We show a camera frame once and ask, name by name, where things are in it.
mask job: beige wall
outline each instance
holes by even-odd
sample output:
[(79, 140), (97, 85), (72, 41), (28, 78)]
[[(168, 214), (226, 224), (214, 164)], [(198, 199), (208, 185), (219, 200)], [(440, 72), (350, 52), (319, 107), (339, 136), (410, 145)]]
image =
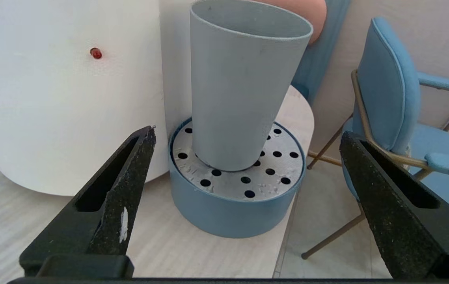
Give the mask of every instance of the beige wall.
[[(370, 20), (385, 17), (417, 70), (449, 77), (449, 0), (352, 0), (327, 74), (312, 106), (315, 133), (311, 151), (319, 151), (352, 113), (350, 72), (363, 53)], [(449, 119), (449, 92), (421, 87), (419, 122), (440, 127)], [(338, 142), (326, 153), (339, 158)]]

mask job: perforated metal plate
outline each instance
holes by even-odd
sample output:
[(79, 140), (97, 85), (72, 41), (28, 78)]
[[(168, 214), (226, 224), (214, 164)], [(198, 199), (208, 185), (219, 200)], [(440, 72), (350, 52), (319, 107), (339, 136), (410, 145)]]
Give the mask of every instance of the perforated metal plate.
[(239, 172), (219, 171), (201, 162), (192, 150), (192, 122), (175, 137), (172, 153), (179, 172), (203, 191), (232, 200), (269, 200), (287, 192), (303, 171), (295, 139), (277, 124), (269, 137), (255, 165)]

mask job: red dot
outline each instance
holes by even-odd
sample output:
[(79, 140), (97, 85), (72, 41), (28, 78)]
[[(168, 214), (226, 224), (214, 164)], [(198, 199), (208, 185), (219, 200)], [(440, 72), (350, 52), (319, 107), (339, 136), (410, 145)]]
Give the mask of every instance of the red dot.
[(98, 47), (93, 47), (89, 53), (91, 54), (91, 56), (93, 56), (94, 59), (100, 59), (102, 58), (102, 52), (100, 51), (100, 49), (98, 49)]

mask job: wooden table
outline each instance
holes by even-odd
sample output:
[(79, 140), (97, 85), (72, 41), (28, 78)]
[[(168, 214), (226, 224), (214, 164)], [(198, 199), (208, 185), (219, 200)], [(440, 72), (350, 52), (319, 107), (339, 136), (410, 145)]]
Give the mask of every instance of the wooden table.
[[(277, 121), (296, 136), (306, 153), (314, 117), (293, 87)], [(291, 210), (265, 234), (226, 239), (184, 219), (170, 188), (168, 173), (145, 185), (127, 252), (135, 277), (272, 277)], [(25, 189), (0, 173), (0, 284), (23, 276), (19, 254), (70, 199)]]

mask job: gray plastic cup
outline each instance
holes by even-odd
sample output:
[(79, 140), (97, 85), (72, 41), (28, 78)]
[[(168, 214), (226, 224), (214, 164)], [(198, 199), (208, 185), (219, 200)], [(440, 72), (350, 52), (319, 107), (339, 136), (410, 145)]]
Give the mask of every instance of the gray plastic cup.
[(258, 160), (313, 32), (285, 9), (246, 0), (192, 4), (193, 150), (239, 171)]

